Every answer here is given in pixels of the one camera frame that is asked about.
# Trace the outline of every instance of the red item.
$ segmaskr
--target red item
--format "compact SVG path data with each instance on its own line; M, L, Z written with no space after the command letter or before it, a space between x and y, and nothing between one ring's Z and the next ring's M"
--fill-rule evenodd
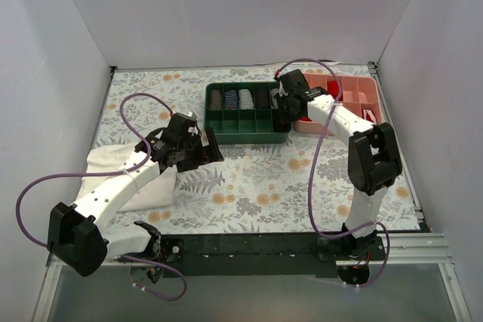
M339 84L336 81L327 82L327 92L335 99L339 94ZM339 101L343 101L343 94L340 95Z

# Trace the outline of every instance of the gray floor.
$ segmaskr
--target gray floor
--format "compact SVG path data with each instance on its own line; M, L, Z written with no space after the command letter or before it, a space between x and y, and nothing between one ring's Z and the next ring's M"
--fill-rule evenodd
M64 267L49 321L453 321L438 265L388 265L360 292L311 276L191 277L178 302L133 288L129 267L102 267L89 278ZM161 280L165 293L181 282Z

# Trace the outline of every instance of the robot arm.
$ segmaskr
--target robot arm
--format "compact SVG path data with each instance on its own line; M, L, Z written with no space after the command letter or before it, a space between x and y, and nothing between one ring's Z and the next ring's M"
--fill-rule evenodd
M310 89L300 70L281 75L283 91L276 97L280 119L296 121L302 116L325 124L334 98L321 87ZM328 130L349 149L348 174L354 185L354 198L343 232L366 222L376 222L387 188L401 174L402 165L394 130L387 123L372 124L338 105ZM358 255L376 235L370 225L350 235L347 253Z
M203 146L196 117L174 114L165 129L154 130L146 138L152 154L145 164L131 173L110 177L74 204L59 203L51 211L49 251L82 276L93 273L105 258L125 253L144 259L156 257L161 233L153 226L139 221L108 231L104 229L136 192L168 167L176 165L178 171L183 172L223 161L213 129L207 127L206 134L209 145ZM140 164L146 153L146 145L139 143L122 169Z

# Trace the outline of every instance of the metal frame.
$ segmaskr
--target metal frame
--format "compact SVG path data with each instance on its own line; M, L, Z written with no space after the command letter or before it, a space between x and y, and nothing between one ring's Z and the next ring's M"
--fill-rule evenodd
M382 90L382 84L377 75L376 66L373 63L368 64L371 76L377 81L380 91L380 98L383 103L383 112L386 120L392 124L391 116L387 110L387 103ZM420 202L417 198L417 193L414 189L414 184L411 175L408 172L406 161L403 154L401 160L404 168L404 176L408 181L411 194L414 198L415 208L418 213L421 213ZM441 277L445 283L448 297L451 301L451 306L454 310L455 317L458 321L471 321L471 317L466 307L466 303L461 293L460 285L454 273L454 265L451 263L451 252L445 242L443 234L436 233L398 233L392 232L390 234L391 253L389 254L390 264L438 264ZM337 261L337 265L352 264L352 261ZM371 261L373 264L380 264L381 261ZM126 266L126 265L146 265L143 263L120 263L117 261L105 261L104 267L108 266ZM47 321L48 316L54 301L55 292L60 279L60 273L64 264L58 260L53 259L48 266L45 274L44 284L38 300L37 308L33 317L33 321L41 322Z

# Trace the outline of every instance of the storage box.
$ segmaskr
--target storage box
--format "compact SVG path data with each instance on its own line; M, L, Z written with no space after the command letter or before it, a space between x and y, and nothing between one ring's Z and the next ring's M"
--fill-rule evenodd
M277 88L277 82L210 83L205 93L205 127L212 127L220 145L237 143L284 143L291 131L289 124L280 125L277 109L210 109L210 94L219 90L222 95L228 90L248 89L254 98L261 88L268 94Z
M331 75L315 75L303 73L311 88L322 87L327 90L327 83L335 81ZM338 75L342 83L343 100L341 103L350 112L362 117L362 110L368 109L374 113L377 124L383 123L383 113L380 108L379 91L377 83L371 77L358 77L353 75ZM322 132L324 125L310 121L296 121L294 129L302 133Z

